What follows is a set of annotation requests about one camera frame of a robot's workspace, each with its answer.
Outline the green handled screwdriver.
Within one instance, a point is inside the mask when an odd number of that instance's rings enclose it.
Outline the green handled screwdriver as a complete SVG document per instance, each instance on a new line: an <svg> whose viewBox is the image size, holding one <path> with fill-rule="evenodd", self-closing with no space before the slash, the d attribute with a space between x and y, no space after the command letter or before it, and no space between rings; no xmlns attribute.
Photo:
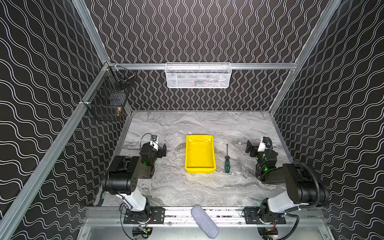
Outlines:
<svg viewBox="0 0 384 240"><path fill-rule="evenodd" d="M228 174L230 172L231 166L230 166L230 157L229 157L229 145L226 146L227 154L225 156L225 172Z"/></svg>

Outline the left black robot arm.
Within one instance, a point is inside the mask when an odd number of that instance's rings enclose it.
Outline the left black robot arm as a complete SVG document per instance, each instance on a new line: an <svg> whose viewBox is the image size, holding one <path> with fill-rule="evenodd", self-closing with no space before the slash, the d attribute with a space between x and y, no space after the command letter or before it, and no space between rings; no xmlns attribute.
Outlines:
<svg viewBox="0 0 384 240"><path fill-rule="evenodd" d="M150 205L137 189L138 180L151 179L156 160L166 155L166 145L148 142L141 147L139 156L115 156L103 177L103 191L119 197L130 211L148 215Z"/></svg>

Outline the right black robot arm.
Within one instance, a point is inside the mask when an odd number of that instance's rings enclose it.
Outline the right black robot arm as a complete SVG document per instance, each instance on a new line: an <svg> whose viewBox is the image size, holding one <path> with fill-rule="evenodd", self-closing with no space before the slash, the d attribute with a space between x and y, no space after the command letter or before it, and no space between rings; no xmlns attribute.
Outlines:
<svg viewBox="0 0 384 240"><path fill-rule="evenodd" d="M301 162L276 166L278 153L270 138L263 137L258 146L247 141L246 153L256 159L255 175L261 183L286 186L284 192L263 200L260 211L264 215L315 208L329 200L327 188L311 167Z"/></svg>

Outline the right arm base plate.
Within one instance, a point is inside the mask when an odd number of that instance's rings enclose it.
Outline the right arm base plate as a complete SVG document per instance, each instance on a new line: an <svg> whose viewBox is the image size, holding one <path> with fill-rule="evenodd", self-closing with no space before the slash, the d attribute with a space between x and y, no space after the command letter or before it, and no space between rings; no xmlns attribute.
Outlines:
<svg viewBox="0 0 384 240"><path fill-rule="evenodd" d="M287 223L283 214L260 210L260 207L245 207L242 217L247 225L285 225Z"/></svg>

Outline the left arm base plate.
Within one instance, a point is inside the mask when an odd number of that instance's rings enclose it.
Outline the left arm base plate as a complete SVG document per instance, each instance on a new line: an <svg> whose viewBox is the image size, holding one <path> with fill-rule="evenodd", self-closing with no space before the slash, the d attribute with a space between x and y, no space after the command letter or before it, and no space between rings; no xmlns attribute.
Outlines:
<svg viewBox="0 0 384 240"><path fill-rule="evenodd" d="M161 225L164 223L165 211L166 209L162 207L150 207L140 212L132 212L127 210L123 223L125 225Z"/></svg>

